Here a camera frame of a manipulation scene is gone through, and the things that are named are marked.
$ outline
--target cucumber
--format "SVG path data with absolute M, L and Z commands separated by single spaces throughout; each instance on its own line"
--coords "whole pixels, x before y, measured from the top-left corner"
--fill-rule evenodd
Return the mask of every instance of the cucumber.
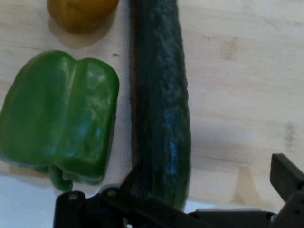
M 137 196 L 183 209 L 190 180 L 190 115 L 176 0 L 134 0 Z

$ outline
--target wooden cutting board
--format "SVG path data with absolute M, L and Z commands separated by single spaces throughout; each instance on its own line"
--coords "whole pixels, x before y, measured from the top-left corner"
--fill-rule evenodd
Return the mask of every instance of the wooden cutting board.
M 190 95 L 190 200 L 278 210 L 284 203 L 269 182 L 271 155 L 284 153 L 304 171 L 304 2 L 179 0 L 179 6 Z M 17 72 L 41 51 L 96 57 L 117 71 L 121 87 L 103 184 L 121 182 L 131 169 L 129 18 L 128 1 L 120 0 L 110 26 L 76 36 L 49 18 L 45 1 L 0 0 L 1 106 Z M 41 181 L 46 176 L 3 162 L 0 175 L 52 187 Z

